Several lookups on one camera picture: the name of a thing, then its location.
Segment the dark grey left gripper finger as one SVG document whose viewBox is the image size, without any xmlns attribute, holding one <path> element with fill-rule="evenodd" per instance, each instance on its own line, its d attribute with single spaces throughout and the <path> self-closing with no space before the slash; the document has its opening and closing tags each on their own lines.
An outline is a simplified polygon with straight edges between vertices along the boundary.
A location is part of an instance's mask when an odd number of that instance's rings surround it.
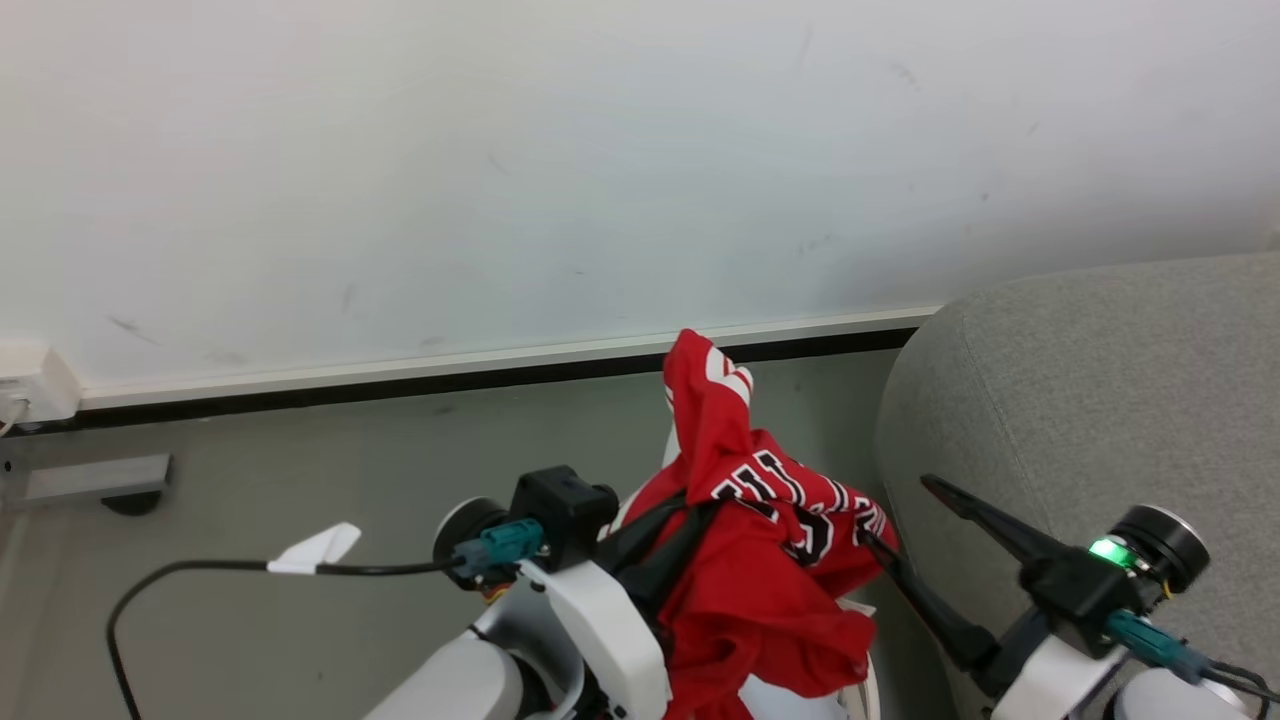
<svg viewBox="0 0 1280 720">
<path fill-rule="evenodd" d="M 722 502 L 686 509 L 684 523 L 641 562 L 628 569 L 628 596 L 641 615 L 658 623 L 681 577 L 695 559 Z"/>
<path fill-rule="evenodd" d="M 596 564 L 600 568 L 682 568 L 689 561 L 692 542 L 682 536 L 663 537 L 669 521 L 685 512 L 685 491 L 677 491 L 612 530 L 598 542 Z"/>
</svg>

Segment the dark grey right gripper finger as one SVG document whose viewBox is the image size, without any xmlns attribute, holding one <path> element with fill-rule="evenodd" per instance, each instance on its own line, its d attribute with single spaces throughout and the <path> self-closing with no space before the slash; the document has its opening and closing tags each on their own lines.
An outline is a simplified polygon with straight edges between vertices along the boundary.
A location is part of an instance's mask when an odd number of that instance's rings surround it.
<svg viewBox="0 0 1280 720">
<path fill-rule="evenodd" d="M 952 664 L 963 673 L 983 673 L 1000 651 L 995 635 L 952 609 L 882 539 L 868 539 L 867 547 Z"/>
<path fill-rule="evenodd" d="M 1062 542 L 950 480 L 937 475 L 922 475 L 920 483 L 957 518 L 979 527 L 1012 556 L 1021 569 L 1042 568 L 1068 552 Z"/>
</svg>

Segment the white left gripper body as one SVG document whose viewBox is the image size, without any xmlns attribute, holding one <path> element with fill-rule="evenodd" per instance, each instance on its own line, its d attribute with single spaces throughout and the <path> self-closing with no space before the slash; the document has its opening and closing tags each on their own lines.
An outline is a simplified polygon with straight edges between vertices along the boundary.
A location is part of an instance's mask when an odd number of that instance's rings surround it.
<svg viewBox="0 0 1280 720">
<path fill-rule="evenodd" d="M 594 561 L 520 569 L 545 588 L 550 610 L 623 720 L 663 720 L 671 700 L 663 650 L 626 589 Z"/>
</svg>

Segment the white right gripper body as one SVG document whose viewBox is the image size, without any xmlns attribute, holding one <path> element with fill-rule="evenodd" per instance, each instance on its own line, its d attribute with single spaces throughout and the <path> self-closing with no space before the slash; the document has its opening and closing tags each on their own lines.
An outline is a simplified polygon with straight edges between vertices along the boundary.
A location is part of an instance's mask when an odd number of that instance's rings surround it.
<svg viewBox="0 0 1280 720">
<path fill-rule="evenodd" d="M 974 683 L 995 702 L 989 720 L 1078 720 L 1125 660 L 1119 644 L 1092 659 L 1057 638 L 1039 610 L 1027 610 L 974 671 Z"/>
</svg>

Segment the red basketball jersey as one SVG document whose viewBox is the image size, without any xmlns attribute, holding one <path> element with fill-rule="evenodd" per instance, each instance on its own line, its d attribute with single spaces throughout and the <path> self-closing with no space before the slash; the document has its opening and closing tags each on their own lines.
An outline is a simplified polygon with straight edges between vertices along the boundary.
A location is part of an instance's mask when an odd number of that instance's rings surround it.
<svg viewBox="0 0 1280 720">
<path fill-rule="evenodd" d="M 658 614 L 673 641 L 664 720 L 754 720 L 740 696 L 750 678 L 806 700 L 861 684 L 876 624 L 838 600 L 881 573 L 864 534 L 899 547 L 887 512 L 755 428 L 751 373 L 704 334 L 680 332 L 663 382 L 675 456 L 616 525 L 677 497 L 659 534 L 671 541 L 692 510 L 716 514 Z"/>
</svg>

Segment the black round right gripper motor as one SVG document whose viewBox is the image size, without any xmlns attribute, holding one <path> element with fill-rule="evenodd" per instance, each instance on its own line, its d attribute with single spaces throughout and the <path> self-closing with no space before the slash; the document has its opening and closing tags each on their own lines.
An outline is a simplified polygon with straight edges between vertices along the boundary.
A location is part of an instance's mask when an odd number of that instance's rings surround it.
<svg viewBox="0 0 1280 720">
<path fill-rule="evenodd" d="M 1135 505 L 1094 539 L 1089 552 L 1160 585 L 1166 594 L 1181 594 L 1208 568 L 1211 556 L 1201 536 L 1176 514 L 1151 505 Z"/>
</svg>

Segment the grey fabric sofa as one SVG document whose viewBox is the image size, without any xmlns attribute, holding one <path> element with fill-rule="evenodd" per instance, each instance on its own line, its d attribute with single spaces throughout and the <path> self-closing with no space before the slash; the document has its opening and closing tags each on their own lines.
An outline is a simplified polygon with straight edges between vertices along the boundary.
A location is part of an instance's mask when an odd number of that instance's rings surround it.
<svg viewBox="0 0 1280 720">
<path fill-rule="evenodd" d="M 1211 562 L 1156 621 L 1280 691 L 1280 251 L 1042 275 L 948 304 L 890 373 L 876 461 L 916 573 L 997 633 L 1030 603 L 1018 565 L 923 475 L 1069 544 L 1138 503 L 1176 514 Z"/>
</svg>

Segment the white and black baseboard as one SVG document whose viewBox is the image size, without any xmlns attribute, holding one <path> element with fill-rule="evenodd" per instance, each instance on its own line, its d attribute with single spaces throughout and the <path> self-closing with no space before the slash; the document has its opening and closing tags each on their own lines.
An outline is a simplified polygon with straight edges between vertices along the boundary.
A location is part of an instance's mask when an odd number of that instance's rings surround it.
<svg viewBox="0 0 1280 720">
<path fill-rule="evenodd" d="M 737 363 L 900 348 L 936 306 L 707 328 Z M 357 363 L 159 384 L 86 389 L 67 419 L 22 418 L 10 437 L 183 421 L 282 409 L 357 404 L 470 389 L 657 372 L 675 333 L 529 348 Z"/>
</svg>

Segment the grey metal floor bracket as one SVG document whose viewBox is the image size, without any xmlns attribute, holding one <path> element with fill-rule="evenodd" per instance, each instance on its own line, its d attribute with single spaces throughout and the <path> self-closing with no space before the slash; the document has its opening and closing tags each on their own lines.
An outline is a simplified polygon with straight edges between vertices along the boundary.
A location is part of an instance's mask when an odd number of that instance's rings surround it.
<svg viewBox="0 0 1280 720">
<path fill-rule="evenodd" d="M 173 465 L 170 454 L 36 469 L 0 456 L 0 505 L 27 510 L 96 501 L 114 514 L 141 518 L 172 487 Z"/>
</svg>

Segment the white wall socket box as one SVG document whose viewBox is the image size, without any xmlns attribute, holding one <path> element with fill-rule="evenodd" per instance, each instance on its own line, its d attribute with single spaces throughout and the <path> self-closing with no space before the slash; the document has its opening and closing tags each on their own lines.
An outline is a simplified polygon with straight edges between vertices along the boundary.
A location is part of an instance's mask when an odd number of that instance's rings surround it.
<svg viewBox="0 0 1280 720">
<path fill-rule="evenodd" d="M 81 382 L 51 346 L 0 341 L 0 429 L 73 418 L 81 398 Z"/>
</svg>

